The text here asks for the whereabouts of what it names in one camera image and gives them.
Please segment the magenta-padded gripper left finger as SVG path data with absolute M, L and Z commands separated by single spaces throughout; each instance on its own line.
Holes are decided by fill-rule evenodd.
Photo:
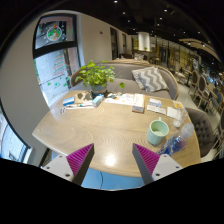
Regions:
M 89 144 L 67 156 L 57 156 L 44 166 L 43 169 L 81 186 L 93 155 L 94 144 Z

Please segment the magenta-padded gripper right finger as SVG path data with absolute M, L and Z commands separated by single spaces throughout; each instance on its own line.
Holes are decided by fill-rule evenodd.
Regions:
M 182 166 L 169 155 L 158 155 L 136 143 L 133 144 L 132 154 L 145 185 L 182 169 Z

